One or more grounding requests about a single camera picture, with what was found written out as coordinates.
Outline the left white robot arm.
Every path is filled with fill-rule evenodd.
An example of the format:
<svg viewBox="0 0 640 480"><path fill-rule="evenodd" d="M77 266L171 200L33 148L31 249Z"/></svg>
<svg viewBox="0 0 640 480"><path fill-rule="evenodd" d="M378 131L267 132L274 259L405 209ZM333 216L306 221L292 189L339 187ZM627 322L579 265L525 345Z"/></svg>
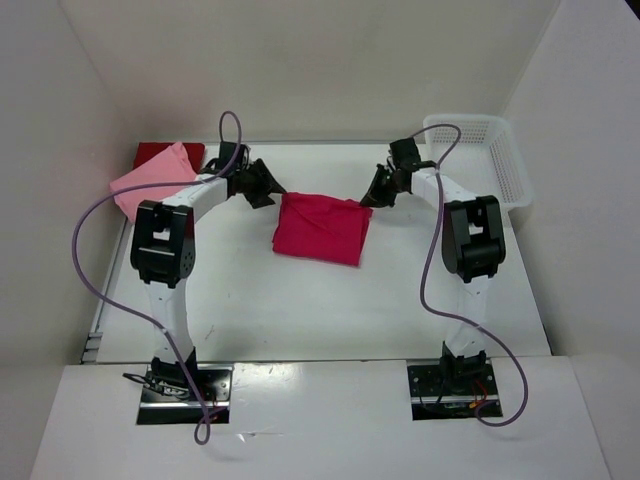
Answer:
<svg viewBox="0 0 640 480"><path fill-rule="evenodd" d="M155 321L149 382L175 398L193 397L200 385L187 319L186 284L196 263L196 223L213 208L242 195L254 209L273 205L286 190L261 159L243 159L225 175L207 168L176 193L145 200L136 214L131 265L145 285Z"/></svg>

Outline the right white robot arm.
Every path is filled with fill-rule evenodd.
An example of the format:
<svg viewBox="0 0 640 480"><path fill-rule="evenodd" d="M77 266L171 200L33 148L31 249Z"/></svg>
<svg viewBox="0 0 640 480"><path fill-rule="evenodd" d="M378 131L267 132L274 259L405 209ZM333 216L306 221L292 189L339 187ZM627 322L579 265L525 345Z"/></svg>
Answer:
<svg viewBox="0 0 640 480"><path fill-rule="evenodd" d="M439 359L439 382L450 393L460 393L483 378L487 365L486 341L504 342L487 328L488 293L506 258L499 201L479 196L447 176L410 172L378 165L361 200L365 207L395 205L400 193L414 194L436 209L434 234L420 284L420 302L427 312L450 322ZM426 283L435 254L456 278L453 312L428 303Z"/></svg>

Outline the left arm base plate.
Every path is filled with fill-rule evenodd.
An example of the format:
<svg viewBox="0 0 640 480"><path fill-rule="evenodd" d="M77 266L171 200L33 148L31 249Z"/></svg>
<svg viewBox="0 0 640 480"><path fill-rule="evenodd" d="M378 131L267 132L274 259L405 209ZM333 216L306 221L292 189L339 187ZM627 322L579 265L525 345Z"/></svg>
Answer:
<svg viewBox="0 0 640 480"><path fill-rule="evenodd" d="M212 424L228 424L233 367L231 365L202 365L196 375ZM196 425L202 418L200 402L188 386L177 386L152 378L148 368L144 376L124 374L142 385L136 419L137 425Z"/></svg>

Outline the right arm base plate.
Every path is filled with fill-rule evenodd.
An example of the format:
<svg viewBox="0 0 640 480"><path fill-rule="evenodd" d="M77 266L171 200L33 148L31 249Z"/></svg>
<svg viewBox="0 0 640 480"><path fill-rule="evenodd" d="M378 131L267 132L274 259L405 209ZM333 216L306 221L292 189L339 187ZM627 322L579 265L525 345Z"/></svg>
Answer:
<svg viewBox="0 0 640 480"><path fill-rule="evenodd" d="M473 418L478 406L482 417L503 416L490 363L480 374L445 380L435 360L408 362L407 377L414 421Z"/></svg>

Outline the crimson t shirt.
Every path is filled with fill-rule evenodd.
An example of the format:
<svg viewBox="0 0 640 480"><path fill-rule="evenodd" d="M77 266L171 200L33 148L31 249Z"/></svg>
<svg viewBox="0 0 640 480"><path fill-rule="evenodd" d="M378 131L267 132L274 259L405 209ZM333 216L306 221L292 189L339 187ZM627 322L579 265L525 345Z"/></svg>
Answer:
<svg viewBox="0 0 640 480"><path fill-rule="evenodd" d="M276 254L360 265L373 210L354 200L287 193L272 239Z"/></svg>

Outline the dark red t shirt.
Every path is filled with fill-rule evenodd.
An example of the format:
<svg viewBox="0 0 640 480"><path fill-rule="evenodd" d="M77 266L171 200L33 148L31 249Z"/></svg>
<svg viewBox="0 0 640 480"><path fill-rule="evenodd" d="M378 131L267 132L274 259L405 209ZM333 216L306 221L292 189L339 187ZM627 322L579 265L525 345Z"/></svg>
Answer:
<svg viewBox="0 0 640 480"><path fill-rule="evenodd" d="M202 143L140 142L133 168L189 180L200 170L204 155L205 146Z"/></svg>

